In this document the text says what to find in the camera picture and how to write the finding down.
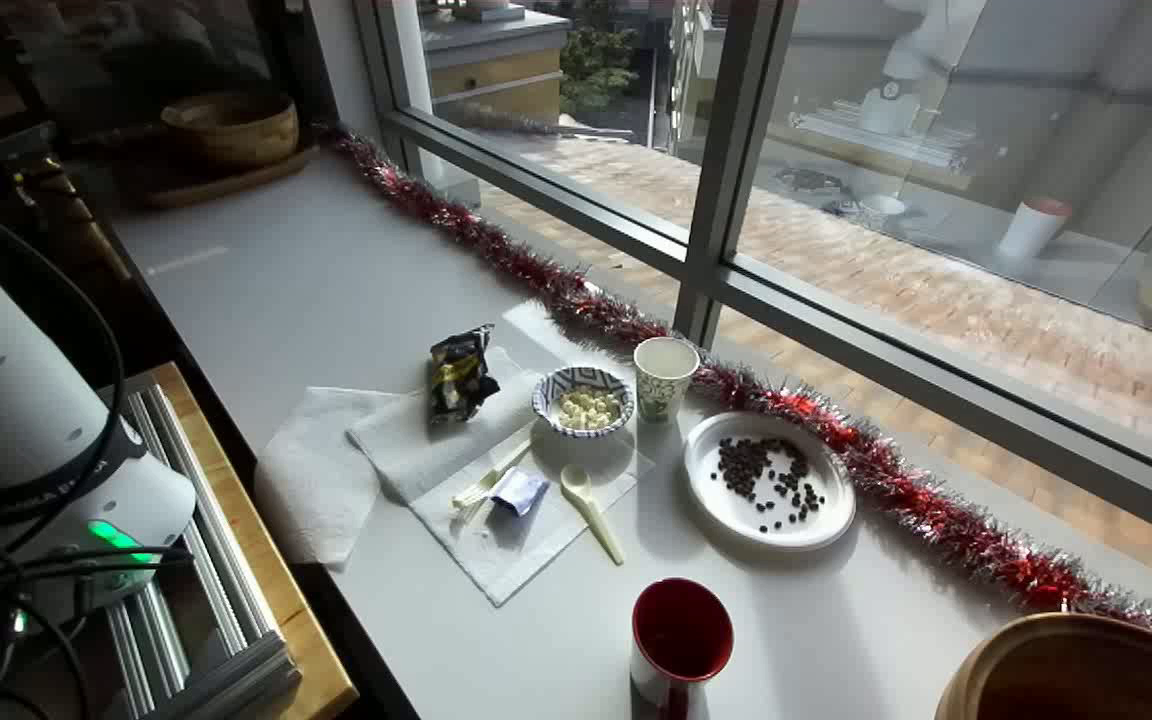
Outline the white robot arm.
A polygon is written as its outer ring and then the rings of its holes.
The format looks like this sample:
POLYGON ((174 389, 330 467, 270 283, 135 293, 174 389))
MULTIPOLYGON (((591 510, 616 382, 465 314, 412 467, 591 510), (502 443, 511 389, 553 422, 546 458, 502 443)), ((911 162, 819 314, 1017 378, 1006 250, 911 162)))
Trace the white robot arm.
POLYGON ((187 534, 195 487, 157 462, 0 283, 0 643, 144 590, 187 534))

